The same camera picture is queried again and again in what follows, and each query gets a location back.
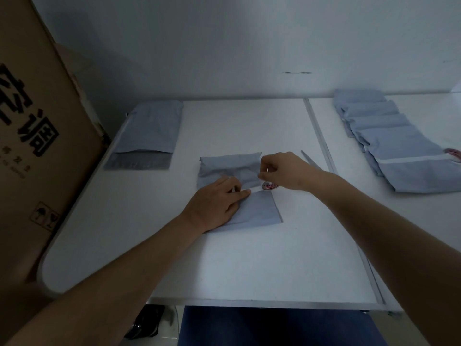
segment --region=person's right arm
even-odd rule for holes
[[[259,177],[317,197],[365,252],[427,341],[460,343],[460,252],[291,152],[264,156]]]

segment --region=table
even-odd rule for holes
[[[168,171],[105,171],[109,148],[39,267],[65,292],[148,238],[196,191],[199,157],[303,149],[327,164],[303,99],[186,101]],[[382,309],[359,250],[314,196],[273,191],[284,222],[207,233],[173,265],[152,303]]]
[[[461,150],[461,93],[388,96],[401,113],[442,148]],[[310,99],[337,173],[355,187],[461,251],[461,192],[402,194],[375,176],[353,138],[346,137],[331,98]],[[374,270],[389,310],[402,308]]]

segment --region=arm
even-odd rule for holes
[[[238,210],[250,194],[240,189],[228,177],[200,189],[179,216],[51,303],[7,346],[118,345],[171,263]]]
[[[311,192],[365,252],[425,338],[433,345],[459,343],[461,253],[293,153],[263,157],[259,177]]]

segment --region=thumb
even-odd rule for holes
[[[269,181],[275,183],[275,172],[273,173],[268,173],[268,172],[261,172],[258,174],[258,178],[263,180],[263,181]]]

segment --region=person's left arm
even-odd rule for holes
[[[250,195],[240,189],[222,177],[197,191],[180,215],[52,302],[6,346],[118,345],[170,265]]]

